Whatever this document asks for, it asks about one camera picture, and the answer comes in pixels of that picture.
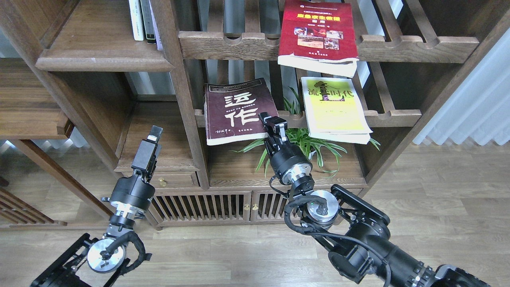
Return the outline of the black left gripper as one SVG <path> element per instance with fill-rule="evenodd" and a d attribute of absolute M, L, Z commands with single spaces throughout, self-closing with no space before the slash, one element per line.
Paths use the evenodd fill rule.
<path fill-rule="evenodd" d="M 155 187 L 149 182 L 157 163 L 162 132 L 163 128 L 152 126 L 147 140 L 142 140 L 135 154 L 131 165 L 133 175 L 118 179 L 111 196 L 101 198 L 116 208 L 116 216 L 134 218 L 148 209 L 155 193 Z"/>

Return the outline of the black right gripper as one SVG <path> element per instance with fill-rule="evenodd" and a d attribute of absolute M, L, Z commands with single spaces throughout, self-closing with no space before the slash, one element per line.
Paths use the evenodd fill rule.
<path fill-rule="evenodd" d="M 268 133 L 265 146 L 279 182 L 283 185 L 313 185 L 313 166 L 299 146 L 287 138 L 286 120 L 272 117 L 267 112 L 260 113 L 259 118 Z"/>

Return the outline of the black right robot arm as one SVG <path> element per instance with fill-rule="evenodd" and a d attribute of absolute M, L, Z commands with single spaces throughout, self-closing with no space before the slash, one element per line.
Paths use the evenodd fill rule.
<path fill-rule="evenodd" d="M 435 271 L 389 240 L 389 217 L 340 185 L 314 188 L 312 164 L 286 136 L 286 120 L 263 112 L 264 143 L 288 203 L 284 221 L 295 232 L 313 237 L 328 251 L 340 275 L 360 283 L 375 274 L 386 287 L 486 287 L 487 283 L 453 265 Z"/>

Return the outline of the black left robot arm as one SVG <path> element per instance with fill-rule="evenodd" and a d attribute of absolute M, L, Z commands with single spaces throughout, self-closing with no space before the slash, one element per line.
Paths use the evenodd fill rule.
<path fill-rule="evenodd" d="M 76 272 L 88 263 L 97 273 L 112 273 L 105 283 L 112 286 L 117 278 L 151 259 L 142 240 L 133 230 L 135 219 L 142 218 L 151 205 L 155 188 L 149 183 L 160 152 L 158 144 L 163 129 L 153 126 L 142 140 L 132 163 L 133 175 L 120 178 L 109 198 L 104 201 L 116 208 L 101 239 L 83 234 L 55 260 L 31 285 L 33 287 L 86 287 Z"/>

